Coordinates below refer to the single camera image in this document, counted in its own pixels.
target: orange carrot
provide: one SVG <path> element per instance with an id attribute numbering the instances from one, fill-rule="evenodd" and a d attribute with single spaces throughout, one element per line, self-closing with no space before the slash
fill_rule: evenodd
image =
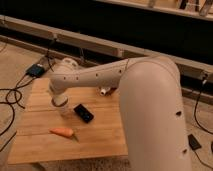
<path id="1" fill-rule="evenodd" d="M 65 128 L 65 127 L 52 128 L 50 129 L 50 132 L 56 135 L 66 137 L 66 138 L 70 138 L 74 134 L 71 128 Z"/>

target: plywood board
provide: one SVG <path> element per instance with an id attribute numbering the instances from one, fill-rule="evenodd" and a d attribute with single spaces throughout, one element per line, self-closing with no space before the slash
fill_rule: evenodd
<path id="1" fill-rule="evenodd" d="M 50 103 L 48 84 L 48 78 L 34 82 L 9 164 L 127 155 L 116 91 L 101 96 L 98 88 L 67 90 L 70 116 L 63 118 Z M 89 124 L 73 111 L 80 103 L 95 116 Z M 49 132 L 50 128 L 61 126 L 72 128 L 78 141 Z"/>

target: wooden tabletop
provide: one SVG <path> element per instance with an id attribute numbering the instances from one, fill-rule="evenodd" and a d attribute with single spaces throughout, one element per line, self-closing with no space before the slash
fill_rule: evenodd
<path id="1" fill-rule="evenodd" d="M 50 103 L 48 83 L 48 78 L 34 82 L 9 164 L 127 155 L 116 91 L 101 96 L 98 88 L 67 90 L 71 112 L 63 118 Z M 89 124 L 73 112 L 80 103 L 95 116 Z M 72 128 L 78 141 L 49 132 L 50 128 L 62 126 Z"/>

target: dark wall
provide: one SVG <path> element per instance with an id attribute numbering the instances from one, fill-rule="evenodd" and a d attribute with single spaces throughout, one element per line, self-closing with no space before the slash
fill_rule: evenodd
<path id="1" fill-rule="evenodd" d="M 0 0 L 0 13 L 213 64 L 213 22 L 92 0 Z"/>

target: black cable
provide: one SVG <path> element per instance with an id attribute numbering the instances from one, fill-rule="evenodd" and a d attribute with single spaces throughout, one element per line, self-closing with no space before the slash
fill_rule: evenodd
<path id="1" fill-rule="evenodd" d="M 14 104 L 18 104 L 21 108 L 25 108 L 24 106 L 22 106 L 19 102 L 21 101 L 23 95 L 21 93 L 21 91 L 19 89 L 24 88 L 26 86 L 28 86 L 33 80 L 35 80 L 36 78 L 32 78 L 30 81 L 28 81 L 27 83 L 23 84 L 23 85 L 19 85 L 21 84 L 21 82 L 24 80 L 24 78 L 26 77 L 26 74 L 23 75 L 21 77 L 21 79 L 16 83 L 15 88 L 2 88 L 0 89 L 0 91 L 8 91 L 8 93 L 5 96 L 5 101 L 1 101 L 0 104 L 2 105 L 7 105 L 11 108 L 12 110 L 12 119 L 10 121 L 10 123 L 8 124 L 8 126 L 2 131 L 0 132 L 0 137 L 2 135 L 4 135 L 12 126 L 14 120 L 15 120 L 15 108 L 14 108 Z M 9 95 L 10 93 L 14 92 L 14 96 L 15 96 L 15 101 L 9 101 Z M 4 150 L 4 148 L 7 146 L 7 144 L 12 140 L 12 138 L 16 135 L 16 132 L 12 135 L 12 137 L 3 145 L 3 147 L 0 149 L 0 152 Z"/>
<path id="2" fill-rule="evenodd" d="M 202 84 L 201 89 L 200 89 L 200 92 L 199 92 L 199 94 L 198 94 L 198 96 L 197 96 L 197 100 L 196 100 L 196 104 L 195 104 L 195 108 L 194 108 L 194 119 L 195 119 L 197 125 L 198 125 L 203 131 L 205 131 L 205 132 L 207 132 L 207 133 L 213 135 L 213 132 L 209 131 L 207 128 L 205 128 L 203 125 L 201 125 L 200 122 L 199 122 L 199 120 L 198 120 L 198 118 L 197 118 L 197 106 L 198 106 L 198 104 L 199 104 L 200 97 L 201 97 L 201 94 L 202 94 L 202 92 L 203 92 L 204 85 L 205 85 L 205 84 Z"/>
<path id="3" fill-rule="evenodd" d="M 52 68 L 52 65 L 50 64 L 50 59 L 52 59 L 50 56 L 49 56 L 49 53 L 50 53 L 50 48 L 52 47 L 52 45 L 57 41 L 57 39 L 53 39 L 50 44 L 48 45 L 47 47 L 47 52 L 45 54 L 45 57 L 47 58 L 47 62 L 48 62 L 48 65 L 51 69 L 52 72 L 54 72 L 53 68 Z"/>
<path id="4" fill-rule="evenodd" d="M 197 152 L 196 152 L 195 150 L 192 150 L 192 151 L 195 153 L 195 155 L 197 156 L 198 160 L 200 161 L 200 163 L 201 163 L 202 165 L 204 165 L 204 166 L 208 167 L 209 169 L 212 169 L 212 170 L 213 170 L 213 167 L 212 167 L 212 166 L 210 166 L 210 165 L 204 163 L 204 162 L 200 159 L 199 155 L 197 154 Z"/>
<path id="5" fill-rule="evenodd" d="M 7 142 L 2 146 L 2 148 L 0 149 L 0 153 L 5 149 L 5 147 L 9 144 L 9 142 L 15 137 L 15 135 L 17 134 L 17 131 L 13 133 L 13 135 L 7 140 Z"/>
<path id="6" fill-rule="evenodd" d="M 24 87 L 28 86 L 32 81 L 35 80 L 35 78 L 32 78 L 32 79 L 31 79 L 29 82 L 27 82 L 26 84 L 21 85 L 21 86 L 18 86 L 18 85 L 20 84 L 20 82 L 25 78 L 25 76 L 26 76 L 26 75 L 24 75 L 24 76 L 21 78 L 21 80 L 16 84 L 15 88 L 9 90 L 9 92 L 7 93 L 7 95 L 6 95 L 6 97 L 5 97 L 5 101 L 6 101 L 7 103 L 9 103 L 9 104 L 17 104 L 19 107 L 21 107 L 21 108 L 23 108 L 23 109 L 25 109 L 25 107 L 19 103 L 20 100 L 22 99 L 22 94 L 18 93 L 18 91 L 16 91 L 16 90 L 19 90 L 19 89 L 21 89 L 21 88 L 24 88 Z M 11 101 L 9 100 L 9 96 L 10 96 L 10 94 L 11 94 L 12 92 L 14 92 L 14 97 L 15 97 L 15 101 L 13 101 L 13 102 L 11 102 Z"/>

